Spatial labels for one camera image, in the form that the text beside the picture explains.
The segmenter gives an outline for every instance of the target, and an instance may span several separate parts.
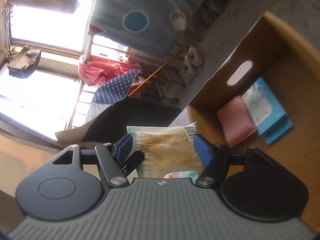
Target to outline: blue gripper pad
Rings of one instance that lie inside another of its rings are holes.
[[[202,135],[196,134],[193,138],[193,149],[198,155],[204,166],[208,166],[213,158],[214,151],[212,144],[209,143]]]
[[[112,156],[117,164],[121,166],[130,154],[133,146],[133,138],[131,134],[124,135],[117,141],[112,148]]]

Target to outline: red cloth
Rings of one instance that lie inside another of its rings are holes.
[[[131,85],[130,89],[129,89],[129,92],[128,92],[128,95],[130,95],[130,93],[136,89],[136,87],[138,87],[141,83],[143,83],[145,81],[145,78],[141,77],[140,73],[137,75],[136,77],[136,81]],[[143,91],[146,91],[144,85],[142,85],[137,91],[135,91],[131,97],[133,98],[138,98],[138,99],[141,99],[141,93]]]
[[[127,64],[140,67],[140,64],[135,61],[119,59]],[[79,60],[78,74],[79,77],[89,86],[102,85],[105,82],[127,72],[135,69],[134,67],[125,64],[117,63],[105,58],[90,56],[88,64]]]

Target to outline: wooden stick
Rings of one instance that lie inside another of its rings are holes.
[[[148,76],[145,81],[143,81],[140,85],[138,85],[130,94],[129,97],[133,95],[134,92],[136,92],[144,83],[146,83],[150,78],[152,78],[156,73],[159,72],[160,69],[162,69],[163,67],[165,67],[167,64],[169,64],[174,57],[169,58],[166,62],[164,62],[156,71],[154,71],[150,76]]]

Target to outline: blue box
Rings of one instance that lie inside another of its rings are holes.
[[[264,139],[267,144],[273,143],[280,136],[282,136],[287,130],[293,126],[293,123],[288,117],[285,117],[279,122],[276,127],[264,135]]]
[[[242,100],[259,135],[265,135],[286,117],[285,110],[262,77],[244,93]]]

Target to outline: blue polka dot fabric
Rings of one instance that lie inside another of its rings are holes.
[[[130,70],[109,80],[99,87],[93,95],[92,102],[99,104],[114,104],[123,100],[135,81],[138,69]]]
[[[116,102],[125,99],[139,71],[134,69],[125,72],[99,87],[93,95],[85,122],[90,122]]]

